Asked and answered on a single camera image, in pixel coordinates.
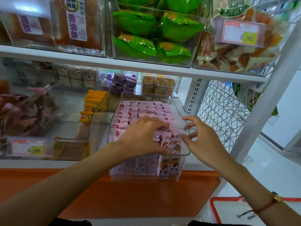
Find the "green snack bag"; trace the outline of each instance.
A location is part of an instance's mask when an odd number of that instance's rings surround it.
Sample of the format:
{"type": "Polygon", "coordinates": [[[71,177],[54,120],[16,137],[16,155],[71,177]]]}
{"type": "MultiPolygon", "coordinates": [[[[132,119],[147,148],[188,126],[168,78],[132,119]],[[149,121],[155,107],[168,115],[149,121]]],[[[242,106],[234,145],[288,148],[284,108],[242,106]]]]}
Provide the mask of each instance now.
{"type": "Polygon", "coordinates": [[[147,6],[147,5],[157,5],[160,0],[117,0],[119,3],[147,6]]]}
{"type": "Polygon", "coordinates": [[[165,0],[165,5],[171,11],[191,13],[199,6],[201,0],[165,0]]]}
{"type": "MultiPolygon", "coordinates": [[[[251,112],[260,96],[260,93],[248,89],[246,94],[245,90],[241,91],[242,86],[239,83],[232,83],[232,87],[234,90],[234,94],[238,98],[239,102],[242,103],[251,112]]],[[[278,115],[277,106],[274,108],[271,115],[272,116],[278,115]]]]}
{"type": "Polygon", "coordinates": [[[203,24],[186,18],[178,13],[164,13],[159,28],[165,38],[174,42],[183,42],[204,29],[203,24]]]}
{"type": "Polygon", "coordinates": [[[137,59],[156,56],[157,54],[151,41],[135,35],[121,34],[118,38],[114,38],[114,44],[122,53],[137,59]]]}
{"type": "Polygon", "coordinates": [[[157,46],[157,57],[166,63],[180,64],[191,57],[188,49],[170,42],[160,42],[157,46]]]}
{"type": "Polygon", "coordinates": [[[156,24],[156,19],[152,15],[146,13],[120,10],[113,12],[112,15],[122,30],[134,35],[147,34],[156,24]]]}

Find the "hand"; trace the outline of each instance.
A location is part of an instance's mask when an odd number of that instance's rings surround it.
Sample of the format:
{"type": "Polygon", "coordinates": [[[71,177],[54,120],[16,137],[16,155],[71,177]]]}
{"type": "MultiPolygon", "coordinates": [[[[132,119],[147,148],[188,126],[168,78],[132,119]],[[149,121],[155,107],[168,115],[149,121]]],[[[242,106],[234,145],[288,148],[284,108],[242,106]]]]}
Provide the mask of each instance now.
{"type": "Polygon", "coordinates": [[[152,153],[170,154],[166,147],[160,147],[153,141],[153,134],[157,128],[169,128],[169,125],[158,118],[144,116],[129,125],[118,142],[130,157],[144,156],[152,153]]]}
{"type": "Polygon", "coordinates": [[[219,173],[227,168],[229,164],[236,163],[224,148],[213,128],[206,125],[197,116],[186,116],[182,119],[185,121],[192,121],[184,127],[185,131],[192,127],[197,127],[195,132],[188,136],[181,134],[181,137],[188,149],[202,163],[219,173]]]}

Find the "wire rack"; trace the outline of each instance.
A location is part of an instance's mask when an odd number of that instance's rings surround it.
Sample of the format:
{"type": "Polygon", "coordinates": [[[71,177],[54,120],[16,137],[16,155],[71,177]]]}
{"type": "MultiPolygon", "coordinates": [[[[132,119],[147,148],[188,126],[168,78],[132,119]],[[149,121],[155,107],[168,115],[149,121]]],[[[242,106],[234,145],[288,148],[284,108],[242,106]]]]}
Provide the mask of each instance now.
{"type": "Polygon", "coordinates": [[[185,104],[185,100],[188,95],[189,87],[191,84],[192,78],[182,77],[182,80],[180,82],[180,87],[178,91],[179,99],[183,104],[185,104]]]}
{"type": "Polygon", "coordinates": [[[228,152],[235,144],[249,114],[250,111],[235,95],[232,83],[210,81],[198,117],[216,131],[228,152]]]}

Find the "shelf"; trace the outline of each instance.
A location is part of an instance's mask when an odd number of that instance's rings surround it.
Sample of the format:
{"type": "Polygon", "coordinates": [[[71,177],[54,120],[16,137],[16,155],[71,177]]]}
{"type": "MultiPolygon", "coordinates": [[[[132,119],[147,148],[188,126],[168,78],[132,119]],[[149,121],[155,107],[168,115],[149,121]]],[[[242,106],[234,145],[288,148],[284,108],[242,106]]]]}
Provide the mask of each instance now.
{"type": "Polygon", "coordinates": [[[238,83],[266,83],[269,79],[261,76],[236,74],[213,70],[175,67],[169,65],[150,64],[126,60],[108,59],[78,54],[35,50],[0,45],[0,56],[9,58],[29,59],[36,61],[57,62],[86,67],[98,67],[116,70],[127,70],[143,73],[165,74],[181,77],[198,77],[205,80],[217,80],[238,83]]]}

